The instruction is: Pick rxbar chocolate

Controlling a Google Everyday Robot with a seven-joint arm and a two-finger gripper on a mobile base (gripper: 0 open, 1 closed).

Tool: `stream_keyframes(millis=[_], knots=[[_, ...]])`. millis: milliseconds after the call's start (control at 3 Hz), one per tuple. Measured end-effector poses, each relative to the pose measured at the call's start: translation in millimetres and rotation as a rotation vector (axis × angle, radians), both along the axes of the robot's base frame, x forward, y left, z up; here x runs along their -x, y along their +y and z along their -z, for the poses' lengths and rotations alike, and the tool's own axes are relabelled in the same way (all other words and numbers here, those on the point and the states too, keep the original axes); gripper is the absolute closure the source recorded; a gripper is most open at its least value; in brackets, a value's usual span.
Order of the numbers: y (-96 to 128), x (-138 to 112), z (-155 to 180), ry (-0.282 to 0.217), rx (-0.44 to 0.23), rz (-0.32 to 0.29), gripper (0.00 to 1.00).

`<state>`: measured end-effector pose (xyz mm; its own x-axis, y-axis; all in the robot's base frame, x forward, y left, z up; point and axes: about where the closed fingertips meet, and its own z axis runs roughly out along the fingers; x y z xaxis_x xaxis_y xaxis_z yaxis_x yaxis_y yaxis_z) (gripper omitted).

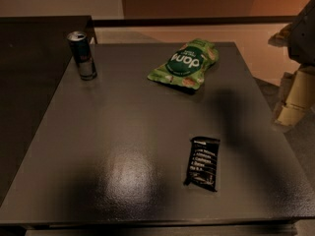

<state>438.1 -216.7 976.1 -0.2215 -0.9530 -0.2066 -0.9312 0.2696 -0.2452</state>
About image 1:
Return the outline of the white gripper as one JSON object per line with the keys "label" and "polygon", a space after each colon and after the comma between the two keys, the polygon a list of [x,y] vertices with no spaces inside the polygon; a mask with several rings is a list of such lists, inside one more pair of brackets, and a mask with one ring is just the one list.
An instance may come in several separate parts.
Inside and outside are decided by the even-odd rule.
{"label": "white gripper", "polygon": [[284,73],[273,123],[279,128],[294,127],[315,105],[315,0],[310,0],[288,24],[272,35],[268,43],[287,47],[288,56],[301,65],[293,74]]}

